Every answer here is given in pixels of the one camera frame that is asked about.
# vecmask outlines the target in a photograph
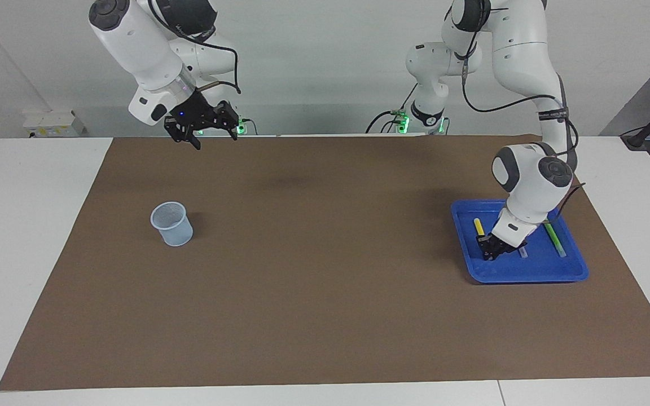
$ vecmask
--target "plastic cup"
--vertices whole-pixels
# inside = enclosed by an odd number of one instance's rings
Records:
[[[192,225],[182,203],[168,201],[157,206],[150,215],[150,223],[162,235],[168,246],[183,246],[192,239]]]

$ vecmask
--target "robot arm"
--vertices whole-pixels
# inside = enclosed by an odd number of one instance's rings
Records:
[[[183,36],[194,36],[204,43],[214,35],[217,13],[207,0],[156,0],[155,3],[153,8],[158,20],[176,25]],[[218,51],[209,50],[219,59],[213,58],[215,64],[207,72],[201,61],[202,54],[207,52],[205,47],[182,38],[168,41],[152,15],[147,0],[139,0],[139,3],[97,0],[90,8],[90,25],[96,36],[122,68],[137,80],[137,92],[129,104],[130,113],[150,126],[165,118],[165,129],[175,141],[191,142],[197,149],[200,144],[194,131],[224,129],[237,139],[237,113],[227,101],[214,107],[209,105],[198,90],[201,77],[191,73],[195,68],[198,72],[194,73],[198,74],[229,72],[232,70],[228,69],[230,59],[222,57],[222,51],[218,54]]]
[[[510,196],[492,233],[479,239],[487,260],[526,244],[568,193],[577,165],[565,91],[548,55],[544,7],[542,0],[454,0],[443,43],[416,47],[408,56],[408,70],[422,88],[411,111],[426,128],[442,115],[447,97],[433,77],[461,76],[465,89],[467,74],[482,60],[477,44],[482,31],[493,34],[495,79],[536,104],[542,142],[505,147],[493,161],[493,175]]]

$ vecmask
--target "marker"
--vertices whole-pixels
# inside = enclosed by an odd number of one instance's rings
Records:
[[[563,244],[560,243],[558,236],[555,234],[553,226],[550,223],[545,223],[543,226],[546,228],[548,235],[551,237],[551,241],[553,242],[553,246],[555,246],[555,250],[558,251],[558,255],[560,255],[562,258],[565,258],[565,249],[563,249]]]
[[[475,231],[477,231],[478,236],[485,236],[485,231],[483,231],[483,224],[480,223],[480,218],[474,219],[473,223],[475,224]]]

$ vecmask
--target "table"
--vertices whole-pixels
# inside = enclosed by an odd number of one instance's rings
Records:
[[[111,139],[0,139],[0,377]],[[585,137],[577,175],[650,302],[650,157]],[[650,378],[0,393],[1,404],[643,404]]]

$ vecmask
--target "plastic tray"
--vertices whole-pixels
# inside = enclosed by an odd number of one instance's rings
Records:
[[[489,284],[572,283],[588,279],[588,266],[563,218],[552,225],[567,257],[558,255],[541,226],[527,239],[528,258],[522,258],[516,251],[503,254],[495,261],[484,260],[473,220],[480,218],[485,233],[490,233],[504,204],[503,200],[460,200],[451,207],[468,272],[475,280]],[[555,212],[549,218],[555,218]]]

